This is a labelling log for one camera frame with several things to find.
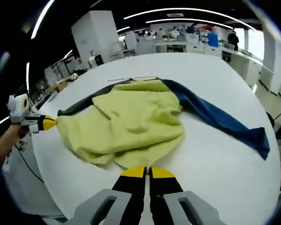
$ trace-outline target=ceiling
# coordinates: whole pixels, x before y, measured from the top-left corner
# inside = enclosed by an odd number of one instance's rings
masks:
[[[10,9],[10,13],[18,18],[26,16],[32,29],[26,35],[28,55],[27,61],[30,62],[30,82],[34,83],[44,76],[44,69],[73,49],[74,54],[78,55],[73,37],[71,35],[71,26],[75,24],[80,17],[90,10],[110,10],[113,13],[117,29],[130,26],[131,29],[148,26],[145,22],[157,19],[166,19],[167,13],[183,13],[184,18],[195,18],[209,20],[218,23],[224,23],[230,19],[212,13],[198,11],[162,11],[136,16],[127,20],[123,18],[129,15],[160,8],[200,8],[212,10],[222,14],[232,16],[237,19],[257,19],[255,14],[248,8],[242,0],[101,0],[92,8],[97,0],[55,0],[49,8],[44,20],[42,21],[36,37],[30,40],[34,24],[37,21],[40,12],[47,3],[47,0],[31,1],[32,3],[24,4],[16,13]],[[260,30],[260,24],[250,24]],[[232,27],[244,27],[244,25],[236,23],[229,24]]]

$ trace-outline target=workstation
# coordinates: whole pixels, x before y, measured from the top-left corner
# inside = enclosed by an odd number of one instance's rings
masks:
[[[27,92],[9,97],[5,118],[30,137],[24,157],[13,147],[13,157],[27,159],[21,169],[4,164],[16,204],[49,225],[101,217],[117,225],[263,225],[281,195],[281,152],[274,106],[255,92],[261,83],[279,92],[281,46],[273,63],[271,49],[250,52],[249,30],[262,23],[238,20],[241,13],[140,6],[123,15],[100,2],[81,7],[63,23],[71,42],[36,68],[44,72],[38,82],[29,83],[36,69],[26,67]],[[26,166],[29,179],[17,173]],[[19,191],[26,182],[32,190]]]

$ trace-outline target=blue container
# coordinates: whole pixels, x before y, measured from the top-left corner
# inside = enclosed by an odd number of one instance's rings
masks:
[[[208,43],[212,47],[218,47],[219,46],[219,41],[218,41],[218,36],[215,33],[208,33]]]

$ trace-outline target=person in black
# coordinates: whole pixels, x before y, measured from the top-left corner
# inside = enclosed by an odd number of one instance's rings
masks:
[[[234,45],[234,50],[237,51],[238,50],[238,37],[236,36],[236,32],[232,31],[231,34],[228,35],[228,43]]]

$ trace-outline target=white round table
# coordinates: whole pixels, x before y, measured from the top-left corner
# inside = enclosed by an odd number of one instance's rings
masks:
[[[158,76],[181,83],[221,108],[248,128],[264,127],[270,152],[258,152],[237,139],[182,112],[185,138],[155,165],[175,174],[184,191],[191,190],[219,211],[228,225],[262,225],[274,211],[281,169],[277,141],[259,100],[242,78],[223,60],[195,53],[159,53],[129,57],[91,69],[49,99],[40,113],[57,116],[72,104],[115,79]],[[33,135],[34,153],[44,182],[67,218],[75,208],[103,188],[112,188],[122,169],[83,162],[62,143],[57,128]],[[148,181],[140,224],[153,224]]]

